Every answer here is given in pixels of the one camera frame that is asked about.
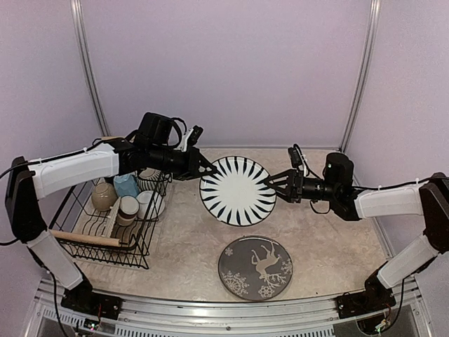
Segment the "black white striped plate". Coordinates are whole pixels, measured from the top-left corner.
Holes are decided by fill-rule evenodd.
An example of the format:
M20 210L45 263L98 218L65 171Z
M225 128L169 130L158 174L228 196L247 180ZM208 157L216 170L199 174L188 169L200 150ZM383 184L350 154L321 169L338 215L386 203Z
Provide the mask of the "black white striped plate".
M200 198L218 221L248 227L265 220L274 210L276 193L264 184L268 171L247 157L227 156L213 162L217 173L200 180Z

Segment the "white brown ceramic cup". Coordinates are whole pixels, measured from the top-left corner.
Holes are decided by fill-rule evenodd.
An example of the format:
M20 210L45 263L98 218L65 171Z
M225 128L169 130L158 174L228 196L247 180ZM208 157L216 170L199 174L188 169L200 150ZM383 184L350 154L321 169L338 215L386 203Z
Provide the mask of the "white brown ceramic cup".
M122 197L116 215L116 224L124 227L131 225L137 217L139 207L139 203L135 197Z

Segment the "grey deer pattern plate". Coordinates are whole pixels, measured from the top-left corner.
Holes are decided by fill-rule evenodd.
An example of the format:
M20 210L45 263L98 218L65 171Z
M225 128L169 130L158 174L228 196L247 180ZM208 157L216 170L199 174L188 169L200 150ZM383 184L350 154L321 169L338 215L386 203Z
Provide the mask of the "grey deer pattern plate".
M293 276L293 262L274 239L247 236L222 251L218 274L226 290L253 302L272 299L284 292Z

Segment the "yellow woven bamboo mat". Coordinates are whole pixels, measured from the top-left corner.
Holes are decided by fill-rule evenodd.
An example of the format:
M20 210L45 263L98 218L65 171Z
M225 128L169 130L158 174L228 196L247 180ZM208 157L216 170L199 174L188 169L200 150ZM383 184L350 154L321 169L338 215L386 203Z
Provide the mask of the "yellow woven bamboo mat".
M116 217L119 212L121 198L119 197L114 204L109 209L109 214L107 215L107 222L102 236L106 238L112 237L112 231L116 223Z

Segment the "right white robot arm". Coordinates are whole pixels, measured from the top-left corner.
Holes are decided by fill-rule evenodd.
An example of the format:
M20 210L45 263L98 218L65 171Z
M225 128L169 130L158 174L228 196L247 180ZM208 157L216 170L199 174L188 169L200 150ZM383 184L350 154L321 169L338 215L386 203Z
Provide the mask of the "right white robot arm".
M349 176L337 176L332 169L326 171L324 179L306 178L300 170L290 169L265 178L263 183L288 203L327 201L330 210L345 221L423 217L423 233L366 280L358 304L367 312L385 302L392 287L448 252L448 177L442 173L393 187L363 188L354 186Z

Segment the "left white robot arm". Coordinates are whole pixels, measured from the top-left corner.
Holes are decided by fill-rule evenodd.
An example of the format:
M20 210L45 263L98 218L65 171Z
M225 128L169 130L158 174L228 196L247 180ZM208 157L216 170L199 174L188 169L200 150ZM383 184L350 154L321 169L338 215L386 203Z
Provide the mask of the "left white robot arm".
M164 145L139 145L124 138L103 140L87 149L42 160L17 157L4 173L8 176L5 208L13 236L27 246L83 312L98 306L98 296L48 229L39 200L80 183L147 168L170 173L175 180L217 173L217 168L194 146L177 150Z

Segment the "striped ceramic bowl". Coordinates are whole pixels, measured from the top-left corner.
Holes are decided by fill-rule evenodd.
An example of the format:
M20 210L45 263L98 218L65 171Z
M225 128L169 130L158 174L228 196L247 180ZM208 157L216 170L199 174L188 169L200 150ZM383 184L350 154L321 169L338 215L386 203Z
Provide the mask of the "striped ceramic bowl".
M158 191L161 186L161 172L153 168L146 168L136 173L138 188L141 192Z

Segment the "white ceramic bowl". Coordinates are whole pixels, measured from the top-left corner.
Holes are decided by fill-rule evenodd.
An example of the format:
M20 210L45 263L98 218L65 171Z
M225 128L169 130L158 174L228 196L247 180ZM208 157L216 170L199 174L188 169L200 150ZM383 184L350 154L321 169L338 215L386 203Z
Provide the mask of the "white ceramic bowl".
M163 197L155 191L147 190L137 196L139 210L137 217L140 220L155 220L165 210Z

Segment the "light blue faceted cup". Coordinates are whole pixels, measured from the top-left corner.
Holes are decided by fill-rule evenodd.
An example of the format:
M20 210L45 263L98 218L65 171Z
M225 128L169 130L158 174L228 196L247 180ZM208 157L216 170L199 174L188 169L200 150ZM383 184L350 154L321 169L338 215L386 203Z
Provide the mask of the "light blue faceted cup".
M135 176L131 173L114 176L113 185L119 197L131 196L136 198L140 193Z

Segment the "beige ceramic cup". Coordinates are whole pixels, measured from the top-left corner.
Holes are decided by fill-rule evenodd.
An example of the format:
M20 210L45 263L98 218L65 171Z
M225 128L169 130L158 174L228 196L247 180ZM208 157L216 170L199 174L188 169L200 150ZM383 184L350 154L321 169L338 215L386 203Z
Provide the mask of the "beige ceramic cup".
M106 182L98 183L91 195L91 202L97 211L108 211L117 199L113 185Z

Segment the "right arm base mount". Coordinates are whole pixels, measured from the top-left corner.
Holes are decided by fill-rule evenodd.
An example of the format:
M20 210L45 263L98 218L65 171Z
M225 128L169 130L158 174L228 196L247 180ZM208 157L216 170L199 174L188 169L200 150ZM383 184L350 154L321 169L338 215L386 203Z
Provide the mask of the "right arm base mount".
M367 291L360 291L336 297L335 304L339 318L346 319L394 307L396 299L392 292L377 296Z

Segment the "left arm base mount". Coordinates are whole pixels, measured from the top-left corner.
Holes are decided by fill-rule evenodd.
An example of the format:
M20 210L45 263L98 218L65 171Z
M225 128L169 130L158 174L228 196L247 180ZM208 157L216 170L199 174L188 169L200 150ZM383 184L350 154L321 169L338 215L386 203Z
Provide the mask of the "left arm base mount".
M100 319L117 320L123 300L117 296L102 293L68 293L61 300L61 306L75 312L96 316Z

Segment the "right aluminium frame post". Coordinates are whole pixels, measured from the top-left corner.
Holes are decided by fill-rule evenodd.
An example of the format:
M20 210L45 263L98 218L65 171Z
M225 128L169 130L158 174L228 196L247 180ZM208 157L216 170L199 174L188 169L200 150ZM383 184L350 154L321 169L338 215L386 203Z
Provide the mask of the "right aluminium frame post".
M370 2L370 12L368 16L368 27L363 45L363 52L361 58L361 65L358 71L354 96L351 100L348 120L344 129L343 137L340 143L339 150L346 153L349 149L351 138L354 134L356 120L360 112L363 94L366 88L366 83L369 77L370 64L375 49L375 41L377 35L377 27L380 19L381 0L372 0Z

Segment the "aluminium frame post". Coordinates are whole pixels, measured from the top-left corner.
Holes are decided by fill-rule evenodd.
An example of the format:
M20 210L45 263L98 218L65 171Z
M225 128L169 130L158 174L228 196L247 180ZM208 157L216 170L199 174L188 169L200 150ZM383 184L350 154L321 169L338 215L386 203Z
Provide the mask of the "aluminium frame post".
M380 19L381 0L372 0L370 2L370 12L368 16L368 27L363 45L363 52L361 58L361 65L358 71L354 96L351 100L348 120L344 129L343 137L340 143L339 150L346 153L349 149L351 138L354 134L356 120L360 112L363 94L366 88L366 83L369 77L370 64L375 49L375 41L377 35L377 27Z
M98 86L96 84L91 57L89 53L88 38L83 19L83 8L81 1L71 0L70 9L72 12L72 20L74 24L76 42L79 49L81 66L86 80L88 94L93 106L93 113L96 122L98 123L101 135L110 136L110 129L106 120L105 113L103 112L102 103L100 101L100 95L98 93Z

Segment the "left aluminium frame post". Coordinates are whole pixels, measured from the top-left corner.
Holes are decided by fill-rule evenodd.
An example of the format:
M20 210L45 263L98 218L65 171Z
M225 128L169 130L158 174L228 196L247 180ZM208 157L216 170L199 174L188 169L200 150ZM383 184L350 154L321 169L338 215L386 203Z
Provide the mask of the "left aluminium frame post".
M106 120L105 113L103 112L102 103L100 101L100 95L98 93L98 86L96 84L91 57L89 53L88 38L83 19L83 8L81 1L71 0L70 9L72 12L72 20L74 24L76 42L79 49L81 66L86 80L88 94L93 106L93 113L96 122L98 123L101 135L110 136L110 129Z

